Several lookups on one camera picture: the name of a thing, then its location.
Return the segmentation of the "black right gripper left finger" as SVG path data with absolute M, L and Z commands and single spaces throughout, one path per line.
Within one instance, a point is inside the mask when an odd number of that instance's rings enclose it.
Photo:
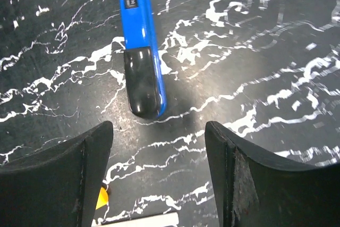
M 1 226 L 91 226 L 113 124 L 1 166 Z

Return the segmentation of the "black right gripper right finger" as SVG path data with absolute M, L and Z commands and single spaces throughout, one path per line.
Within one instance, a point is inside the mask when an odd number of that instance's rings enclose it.
M 278 156 L 216 121 L 205 145 L 220 226 L 339 226 L 339 164 Z

